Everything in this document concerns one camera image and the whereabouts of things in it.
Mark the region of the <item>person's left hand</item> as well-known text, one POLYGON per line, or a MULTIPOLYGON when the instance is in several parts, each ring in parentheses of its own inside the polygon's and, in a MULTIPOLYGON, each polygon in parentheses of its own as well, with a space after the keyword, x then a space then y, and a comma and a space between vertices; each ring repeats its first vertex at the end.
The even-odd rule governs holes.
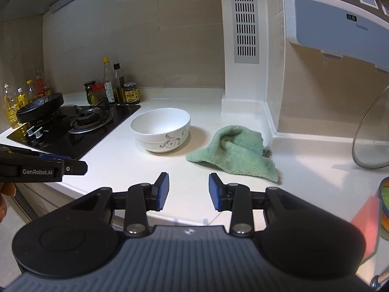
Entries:
POLYGON ((16 186, 12 182, 2 182, 0 186, 0 223, 4 220, 7 215, 7 201, 6 196, 15 196, 16 186))

